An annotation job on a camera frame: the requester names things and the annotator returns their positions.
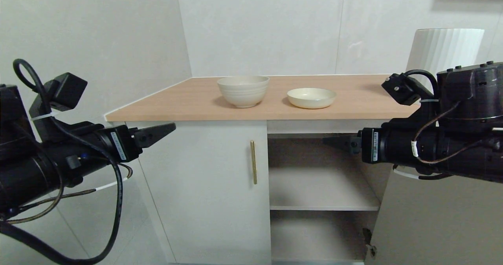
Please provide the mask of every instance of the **wall shelf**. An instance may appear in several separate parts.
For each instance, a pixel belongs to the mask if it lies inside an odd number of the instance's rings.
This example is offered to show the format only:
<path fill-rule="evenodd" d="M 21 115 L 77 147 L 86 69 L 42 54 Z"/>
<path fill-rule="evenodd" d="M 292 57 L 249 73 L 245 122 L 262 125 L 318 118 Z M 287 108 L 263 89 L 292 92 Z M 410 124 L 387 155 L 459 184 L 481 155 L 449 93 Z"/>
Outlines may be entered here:
<path fill-rule="evenodd" d="M 319 138 L 269 139 L 268 145 L 271 210 L 379 210 L 349 154 Z"/>
<path fill-rule="evenodd" d="M 363 238 L 345 214 L 271 211 L 273 261 L 362 262 Z"/>

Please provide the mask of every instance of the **black cable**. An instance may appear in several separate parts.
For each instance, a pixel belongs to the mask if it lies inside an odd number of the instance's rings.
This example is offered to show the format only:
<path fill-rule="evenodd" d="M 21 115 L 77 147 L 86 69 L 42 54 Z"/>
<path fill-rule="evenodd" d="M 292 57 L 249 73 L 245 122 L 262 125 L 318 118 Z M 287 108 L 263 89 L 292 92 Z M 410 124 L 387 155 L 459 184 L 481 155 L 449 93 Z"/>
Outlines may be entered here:
<path fill-rule="evenodd" d="M 82 195 L 86 195 L 86 194 L 91 194 L 93 192 L 96 192 L 95 188 L 92 188 L 90 190 L 82 190 L 81 192 L 65 194 L 65 195 L 63 195 L 61 197 L 61 199 L 63 199 L 63 198 L 69 198 L 69 197 L 82 196 Z M 34 208 L 36 206 L 39 206 L 39 205 L 42 205 L 44 203 L 48 203 L 48 202 L 54 201 L 55 199 L 56 199 L 56 197 L 50 197 L 50 198 L 47 198 L 47 199 L 44 199 L 44 200 L 41 200 L 41 201 L 34 202 L 32 204 L 28 204 L 26 206 L 21 206 L 19 208 L 19 213 L 23 213 L 26 210 L 32 209 L 32 208 Z"/>
<path fill-rule="evenodd" d="M 442 118 L 443 116 L 447 115 L 448 113 L 451 113 L 454 109 L 456 109 L 460 104 L 460 101 L 458 102 L 455 102 L 454 105 L 449 108 L 447 111 L 445 111 L 444 113 L 436 116 L 435 118 L 431 119 L 429 122 L 427 122 L 426 124 L 424 124 L 420 129 L 417 130 L 417 132 L 415 133 L 414 135 L 414 138 L 412 139 L 412 144 L 413 144 L 413 152 L 414 152 L 414 149 L 415 149 L 415 152 L 417 152 L 417 138 L 419 138 L 419 135 L 422 133 L 422 131 L 424 131 L 424 129 L 426 129 L 427 127 L 431 126 L 432 124 L 434 124 L 435 122 L 437 122 L 438 120 L 440 120 L 440 118 Z M 449 154 L 448 156 L 444 157 L 444 158 L 440 158 L 440 159 L 437 159 L 437 160 L 433 160 L 433 161 L 428 161 L 428 160 L 423 160 L 421 159 L 421 157 L 419 156 L 419 154 L 416 154 L 417 156 L 415 156 L 417 158 L 417 160 L 419 160 L 421 163 L 425 163 L 425 164 L 436 164 L 436 163 L 440 163 L 440 162 L 443 162 L 447 159 L 450 159 L 458 154 L 460 154 L 461 152 L 463 151 L 466 151 L 472 147 L 475 147 L 477 145 L 480 144 L 480 140 L 476 140 L 466 146 L 464 146 L 463 148 L 459 149 L 458 151 L 452 153 L 452 154 Z"/>
<path fill-rule="evenodd" d="M 35 70 L 33 70 L 31 65 L 28 64 L 23 59 L 14 60 L 13 66 L 14 66 L 14 71 L 16 72 L 16 75 L 29 88 L 32 88 L 33 84 L 31 84 L 29 81 L 27 81 L 27 79 L 24 77 L 24 75 L 20 71 L 20 65 L 23 65 L 24 68 L 27 69 L 28 73 L 32 77 L 33 81 L 35 82 L 35 89 L 36 89 L 36 92 L 41 97 L 42 104 L 45 107 L 45 113 L 47 113 L 47 114 L 51 113 L 51 106 L 49 104 L 47 94 L 45 92 L 45 88 L 44 88 L 42 82 L 40 81 L 40 78 L 38 77 L 37 73 L 35 72 Z M 33 235 L 30 235 L 29 233 L 22 231 L 21 229 L 17 229 L 17 230 L 13 229 L 14 226 L 7 227 L 7 231 L 13 235 L 13 236 L 11 236 L 11 238 L 15 238 L 21 242 L 26 241 L 23 243 L 27 244 L 29 247 L 38 251 L 40 254 L 49 258 L 50 260 L 52 260 L 55 263 L 59 263 L 62 265 L 66 265 L 66 264 L 68 264 L 68 265 L 96 264 L 96 263 L 100 262 L 101 260 L 103 260 L 108 255 L 108 253 L 110 253 L 110 251 L 112 250 L 112 247 L 115 243 L 115 239 L 117 238 L 117 234 L 119 232 L 119 224 L 120 224 L 121 212 L 122 212 L 122 192 L 123 192 L 121 172 L 119 170 L 119 166 L 117 165 L 117 162 L 115 161 L 115 159 L 106 150 L 104 150 L 103 148 L 101 148 L 99 146 L 93 145 L 92 143 L 80 138 L 79 136 L 72 134 L 70 131 L 67 131 L 65 129 L 65 127 L 63 127 L 63 126 L 61 126 L 61 124 L 59 124 L 59 122 L 56 120 L 56 118 L 54 118 L 54 117 L 49 117 L 49 118 L 52 121 L 52 123 L 63 134 L 65 134 L 66 136 L 69 136 L 73 140 L 75 140 L 83 145 L 86 145 L 88 147 L 91 147 L 92 149 L 95 149 L 99 153 L 103 154 L 103 156 L 106 157 L 106 159 L 108 159 L 108 161 L 110 161 L 110 163 L 114 169 L 114 172 L 115 172 L 115 178 L 117 179 L 117 203 L 116 203 L 116 208 L 115 208 L 114 225 L 112 227 L 112 233 L 110 234 L 110 239 L 108 240 L 106 247 L 103 249 L 103 251 L 99 255 L 97 255 L 93 258 L 89 258 L 89 259 L 76 260 L 76 259 L 72 259 L 72 258 L 68 258 L 66 256 L 63 256 L 62 254 L 60 254 L 58 251 L 56 251 L 55 249 L 53 249 L 49 245 L 45 244 L 44 242 L 42 242 L 38 238 L 34 237 Z"/>
<path fill-rule="evenodd" d="M 30 141 L 33 143 L 33 145 L 35 145 L 35 147 L 38 150 L 40 150 L 40 152 L 42 152 L 45 155 L 45 157 L 47 157 L 47 160 L 50 161 L 50 163 L 52 164 L 52 167 L 54 168 L 54 170 L 56 171 L 56 173 L 58 174 L 58 177 L 59 177 L 58 195 L 56 197 L 54 197 L 54 202 L 49 207 L 47 207 L 47 209 L 38 213 L 37 215 L 33 215 L 28 218 L 7 220 L 7 222 L 9 224 L 20 224 L 20 223 L 25 223 L 25 222 L 30 222 L 30 221 L 36 220 L 40 217 L 43 217 L 44 215 L 46 215 L 50 211 L 52 211 L 64 196 L 63 195 L 64 186 L 63 186 L 63 175 L 61 174 L 61 171 L 59 170 L 59 167 L 56 164 L 56 162 L 51 158 L 51 156 L 49 156 L 49 154 L 47 154 L 47 152 L 45 152 L 42 145 L 30 133 L 28 133 L 25 129 L 23 129 L 23 127 L 21 127 L 17 122 L 14 122 L 13 124 L 14 124 L 14 127 L 16 129 L 18 129 L 19 132 L 23 133 L 28 139 L 30 139 Z"/>
<path fill-rule="evenodd" d="M 446 177 L 452 177 L 451 174 L 437 174 L 437 175 L 421 175 L 419 179 L 423 181 L 437 181 L 439 179 L 445 179 Z"/>
<path fill-rule="evenodd" d="M 420 75 L 427 77 L 431 83 L 432 88 L 433 88 L 433 98 L 435 98 L 435 99 L 439 98 L 440 95 L 438 92 L 438 89 L 439 89 L 438 83 L 437 83 L 437 79 L 435 79 L 433 74 L 431 74 L 430 72 L 428 72 L 426 70 L 409 70 L 409 71 L 405 72 L 404 74 L 406 76 L 409 76 L 412 74 L 420 74 Z"/>
<path fill-rule="evenodd" d="M 131 177 L 133 176 L 133 168 L 131 168 L 130 166 L 128 166 L 128 165 L 126 165 L 126 164 L 122 164 L 122 163 L 118 163 L 118 165 L 119 165 L 119 166 L 122 166 L 122 167 L 124 167 L 124 168 L 126 168 L 126 169 L 128 170 L 128 174 L 127 174 L 127 176 L 126 176 L 126 178 L 127 178 L 127 179 L 129 179 L 129 178 L 131 178 Z M 63 195 L 63 196 L 61 197 L 61 199 L 63 199 L 63 198 L 69 198 L 69 197 L 77 197 L 77 196 L 82 196 L 82 195 L 86 195 L 86 194 L 91 194 L 91 193 L 94 193 L 94 192 L 96 192 L 96 191 L 97 191 L 97 190 L 96 190 L 95 188 L 90 188 L 90 189 L 88 189 L 88 190 L 82 190 L 81 192 L 76 192 L 76 193 L 70 193 L 70 194 Z M 21 213 L 21 212 L 24 212 L 24 211 L 26 211 L 26 210 L 28 210 L 28 209 L 32 209 L 32 208 L 34 208 L 34 207 L 36 207 L 36 206 L 39 206 L 39 205 L 41 205 L 41 204 L 51 202 L 51 201 L 53 201 L 53 200 L 55 200 L 55 199 L 56 199 L 56 197 L 50 197 L 50 198 L 48 198 L 48 199 L 44 199 L 44 200 L 41 200 L 41 201 L 37 201 L 37 202 L 32 203 L 32 204 L 28 204 L 28 205 L 25 205 L 25 206 L 21 206 L 21 207 L 19 208 L 20 213 Z"/>
<path fill-rule="evenodd" d="M 393 164 L 393 171 L 396 172 L 397 174 L 399 175 L 403 175 L 401 174 L 402 172 L 398 171 L 397 172 L 397 168 L 398 168 L 398 164 Z M 423 181 L 437 181 L 439 179 L 445 179 L 446 177 L 452 177 L 453 175 L 451 174 L 437 174 L 437 175 L 419 175 L 417 176 L 417 179 L 421 179 Z"/>
<path fill-rule="evenodd" d="M 33 70 L 32 66 L 28 64 L 27 61 L 24 61 L 23 59 L 16 59 L 14 60 L 13 67 L 14 67 L 14 72 L 16 73 L 16 76 L 18 76 L 18 79 L 23 82 L 27 87 L 29 87 L 31 90 L 34 92 L 36 91 L 36 86 L 34 86 L 29 80 L 25 78 L 23 75 L 23 72 L 21 72 L 20 65 L 23 65 L 23 67 L 28 71 L 30 75 L 37 75 L 35 70 Z"/>

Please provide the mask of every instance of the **countertop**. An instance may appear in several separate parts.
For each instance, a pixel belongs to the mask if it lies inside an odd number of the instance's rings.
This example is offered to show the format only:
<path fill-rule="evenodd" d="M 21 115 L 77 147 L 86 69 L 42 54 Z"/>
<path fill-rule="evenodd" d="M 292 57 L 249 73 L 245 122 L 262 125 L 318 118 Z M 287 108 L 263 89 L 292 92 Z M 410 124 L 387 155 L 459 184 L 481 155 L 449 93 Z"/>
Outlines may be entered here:
<path fill-rule="evenodd" d="M 236 108 L 224 100 L 219 77 L 192 78 L 106 115 L 110 122 L 218 120 L 335 120 L 406 118 L 419 108 L 395 102 L 381 87 L 387 74 L 274 76 L 264 100 Z M 337 93 L 323 109 L 301 109 L 286 98 L 294 88 L 327 88 Z"/>

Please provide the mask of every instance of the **door handle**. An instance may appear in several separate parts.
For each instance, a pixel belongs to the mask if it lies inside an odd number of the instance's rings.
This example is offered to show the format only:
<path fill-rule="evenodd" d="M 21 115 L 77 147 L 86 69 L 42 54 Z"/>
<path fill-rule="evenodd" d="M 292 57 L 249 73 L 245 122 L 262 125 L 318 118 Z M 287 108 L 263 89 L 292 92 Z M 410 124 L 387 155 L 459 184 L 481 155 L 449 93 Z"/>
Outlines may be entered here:
<path fill-rule="evenodd" d="M 251 169 L 253 171 L 253 184 L 257 184 L 257 159 L 255 158 L 255 141 L 250 140 L 250 150 L 251 153 Z"/>

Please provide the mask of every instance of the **wall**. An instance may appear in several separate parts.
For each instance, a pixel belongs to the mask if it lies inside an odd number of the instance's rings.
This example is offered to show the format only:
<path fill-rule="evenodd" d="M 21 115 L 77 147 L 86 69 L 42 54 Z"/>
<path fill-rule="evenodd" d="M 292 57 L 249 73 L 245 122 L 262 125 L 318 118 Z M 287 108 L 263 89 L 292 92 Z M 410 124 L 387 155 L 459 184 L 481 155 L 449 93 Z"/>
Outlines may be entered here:
<path fill-rule="evenodd" d="M 26 59 L 43 81 L 67 71 L 88 81 L 77 108 L 60 120 L 104 123 L 105 113 L 191 75 L 178 0 L 0 1 L 0 76 L 20 86 L 25 106 L 35 94 L 16 79 L 15 58 Z M 140 164 L 131 166 L 135 175 L 124 183 L 119 236 L 102 264 L 174 262 Z M 104 168 L 65 193 L 114 180 Z M 108 241 L 115 195 L 108 188 L 63 200 L 57 211 L 21 227 L 72 258 L 95 256 Z M 4 236 L 0 249 L 2 264 L 52 264 Z"/>
<path fill-rule="evenodd" d="M 503 0 L 180 0 L 194 77 L 393 73 L 416 29 L 485 29 L 503 61 Z"/>

